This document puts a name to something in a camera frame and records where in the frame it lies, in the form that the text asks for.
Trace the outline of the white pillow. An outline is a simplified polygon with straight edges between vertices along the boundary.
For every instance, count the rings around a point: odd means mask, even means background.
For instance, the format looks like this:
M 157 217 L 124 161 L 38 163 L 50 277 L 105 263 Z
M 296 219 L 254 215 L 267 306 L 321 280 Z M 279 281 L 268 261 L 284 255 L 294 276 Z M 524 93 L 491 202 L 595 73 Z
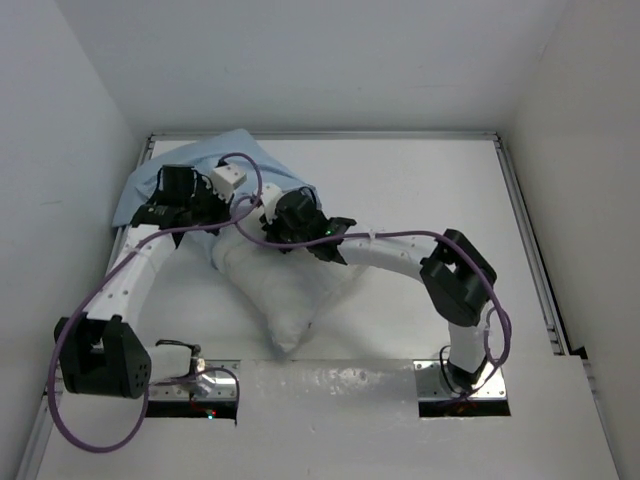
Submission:
M 276 350 L 293 352 L 313 323 L 341 301 L 364 266 L 327 263 L 300 249 L 283 254 L 226 228 L 211 248 L 212 263 L 266 318 Z

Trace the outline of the light blue pillowcase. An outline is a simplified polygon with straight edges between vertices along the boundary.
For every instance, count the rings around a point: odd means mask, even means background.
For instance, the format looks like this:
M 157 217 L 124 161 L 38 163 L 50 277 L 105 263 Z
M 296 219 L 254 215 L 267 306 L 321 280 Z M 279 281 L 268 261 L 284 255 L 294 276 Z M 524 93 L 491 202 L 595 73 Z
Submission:
M 163 165 L 186 165 L 208 175 L 218 166 L 221 157 L 233 152 L 250 156 L 259 167 L 265 183 L 272 183 L 284 192 L 303 189 L 317 204 L 321 203 L 315 186 L 272 157 L 249 132 L 237 129 L 181 146 L 144 162 L 129 175 L 115 209 L 112 226 L 119 228 L 129 224 L 138 208 L 155 191 L 157 174 Z

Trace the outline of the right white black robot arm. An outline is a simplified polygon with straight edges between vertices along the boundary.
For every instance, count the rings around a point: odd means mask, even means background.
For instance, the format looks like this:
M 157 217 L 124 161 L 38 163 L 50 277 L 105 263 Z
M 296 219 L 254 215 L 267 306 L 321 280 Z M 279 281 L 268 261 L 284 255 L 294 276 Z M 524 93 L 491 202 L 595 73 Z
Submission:
M 272 185 L 261 206 L 265 240 L 283 252 L 304 248 L 321 261 L 375 267 L 422 283 L 449 323 L 452 359 L 443 373 L 460 392 L 475 386 L 488 362 L 480 323 L 497 274 L 464 234 L 375 230 L 354 219 L 327 217 L 311 195 L 283 193 Z

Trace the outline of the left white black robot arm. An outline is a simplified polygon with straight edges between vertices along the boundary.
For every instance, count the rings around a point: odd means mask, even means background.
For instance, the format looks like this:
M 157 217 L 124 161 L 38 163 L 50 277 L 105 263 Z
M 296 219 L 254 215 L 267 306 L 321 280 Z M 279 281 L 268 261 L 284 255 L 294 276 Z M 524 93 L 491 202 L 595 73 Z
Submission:
M 145 300 L 187 228 L 230 220 L 239 167 L 221 161 L 207 175 L 185 165 L 164 165 L 150 198 L 132 215 L 125 244 L 77 320 L 61 318 L 54 337 L 66 389 L 74 394 L 139 398 L 150 385 L 193 373 L 199 349 L 177 340 L 144 345 L 136 328 Z

